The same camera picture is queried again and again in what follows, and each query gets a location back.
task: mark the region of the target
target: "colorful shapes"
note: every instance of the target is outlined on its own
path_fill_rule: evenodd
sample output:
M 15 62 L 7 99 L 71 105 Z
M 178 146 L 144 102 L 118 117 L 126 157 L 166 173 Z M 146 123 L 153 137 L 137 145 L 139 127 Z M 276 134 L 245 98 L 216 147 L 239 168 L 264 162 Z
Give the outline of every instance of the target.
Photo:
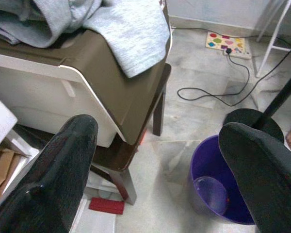
M 230 41 L 230 40 L 226 40 L 225 43 L 226 43 L 227 45 L 231 45 L 231 44 L 233 44 L 234 42 L 233 42 L 233 41 Z
M 221 42 L 222 42 L 222 40 L 219 39 L 219 38 L 215 38 L 213 41 L 214 41 L 215 43 L 221 43 Z

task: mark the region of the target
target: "stool leg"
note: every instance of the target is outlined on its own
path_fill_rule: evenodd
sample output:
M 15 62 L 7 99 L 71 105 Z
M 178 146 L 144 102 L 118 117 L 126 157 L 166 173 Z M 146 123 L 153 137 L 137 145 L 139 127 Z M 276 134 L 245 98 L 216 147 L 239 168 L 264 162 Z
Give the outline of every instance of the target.
M 163 129 L 164 108 L 165 108 L 166 85 L 153 113 L 153 134 L 160 136 Z
M 124 171 L 108 170 L 108 173 L 120 192 L 123 200 L 133 205 L 137 199 L 135 187 L 132 183 L 130 172 L 128 169 Z
M 268 45 L 268 47 L 267 47 L 266 53 L 265 53 L 265 55 L 264 55 L 264 58 L 263 58 L 263 60 L 262 60 L 261 65 L 260 65 L 260 67 L 259 67 L 259 70 L 258 70 L 258 73 L 257 73 L 257 77 L 259 77 L 259 76 L 261 75 L 261 71 L 263 70 L 263 67 L 264 67 L 264 65 L 265 65 L 265 63 L 266 63 L 266 60 L 267 60 L 267 58 L 268 58 L 268 56 L 269 56 L 269 54 L 270 54 L 270 52 L 271 52 L 271 49 L 272 49 L 272 47 L 273 47 L 273 44 L 274 44 L 274 42 L 275 42 L 275 40 L 276 40 L 276 37 L 277 37 L 277 35 L 278 35 L 278 32 L 279 32 L 279 29 L 280 29 L 280 25 L 281 25 L 281 23 L 282 23 L 282 20 L 284 19 L 284 17 L 285 17 L 285 15 L 286 15 L 286 13 L 287 13 L 287 11 L 288 11 L 290 5 L 291 5 L 291 0 L 288 0 L 287 5 L 285 6 L 285 9 L 283 10 L 283 12 L 282 12 L 282 14 L 281 14 L 281 16 L 280 16 L 280 19 L 279 19 L 279 21 L 278 21 L 278 23 L 277 23 L 277 26 L 276 26 L 276 28 L 275 28 L 275 31 L 274 31 L 273 36 L 272 36 L 272 38 L 271 38 L 271 41 L 270 41 L 270 43 L 269 43 L 269 45 Z
M 262 38 L 262 36 L 264 35 L 264 32 L 266 31 L 268 25 L 270 25 L 270 23 L 272 22 L 273 18 L 275 17 L 276 13 L 279 11 L 279 8 L 282 6 L 282 4 L 284 3 L 285 1 L 282 0 L 275 9 L 271 9 L 270 11 L 272 12 L 271 16 L 268 18 L 266 24 L 264 25 L 262 31 L 260 32 L 258 38 L 257 38 L 257 42 L 259 42 Z

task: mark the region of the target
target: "gray cloth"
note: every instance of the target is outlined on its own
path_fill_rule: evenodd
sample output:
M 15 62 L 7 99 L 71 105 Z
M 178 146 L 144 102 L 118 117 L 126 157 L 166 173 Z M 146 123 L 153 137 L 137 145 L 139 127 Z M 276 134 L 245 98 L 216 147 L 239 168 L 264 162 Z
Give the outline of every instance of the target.
M 165 56 L 169 30 L 158 0 L 0 0 L 0 35 L 11 44 L 46 48 L 80 27 L 106 39 L 129 78 Z

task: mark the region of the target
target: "white tile floor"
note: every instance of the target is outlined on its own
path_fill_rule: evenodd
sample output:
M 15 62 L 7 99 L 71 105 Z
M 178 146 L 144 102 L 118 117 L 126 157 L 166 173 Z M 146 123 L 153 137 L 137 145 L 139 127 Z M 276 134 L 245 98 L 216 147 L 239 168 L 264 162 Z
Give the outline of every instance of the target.
M 163 134 L 154 136 L 152 125 L 130 171 L 137 191 L 134 206 L 126 204 L 124 214 L 116 217 L 116 233 L 254 233 L 255 226 L 223 224 L 198 215 L 189 205 L 184 190 L 192 153 L 205 138 L 219 133 L 225 115 L 236 108 L 264 110 L 291 76 L 291 56 L 269 78 L 262 81 L 236 107 L 227 107 L 212 98 L 197 101 L 182 100 L 177 90 L 199 87 L 212 93 L 229 93 L 241 88 L 246 79 L 242 67 L 231 64 L 221 51 L 205 48 L 206 32 L 175 30 L 174 43 L 167 62 L 172 73 L 167 85 Z M 267 42 L 250 40 L 252 60 L 233 58 L 251 72 L 246 92 L 257 81 L 254 77 L 267 47 Z M 272 51 L 264 70 L 271 69 L 285 52 Z M 186 97 L 200 93 L 187 92 Z M 237 102 L 244 94 L 225 97 Z M 291 98 L 274 115 L 284 133 L 291 128 Z

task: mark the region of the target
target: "purple bucket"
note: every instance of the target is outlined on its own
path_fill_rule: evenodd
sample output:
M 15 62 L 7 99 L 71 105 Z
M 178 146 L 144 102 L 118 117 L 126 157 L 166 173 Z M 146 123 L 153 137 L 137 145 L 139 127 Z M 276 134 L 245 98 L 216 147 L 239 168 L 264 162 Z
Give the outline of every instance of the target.
M 198 214 L 223 222 L 254 225 L 236 180 L 219 149 L 219 136 L 207 138 L 194 151 L 188 195 Z

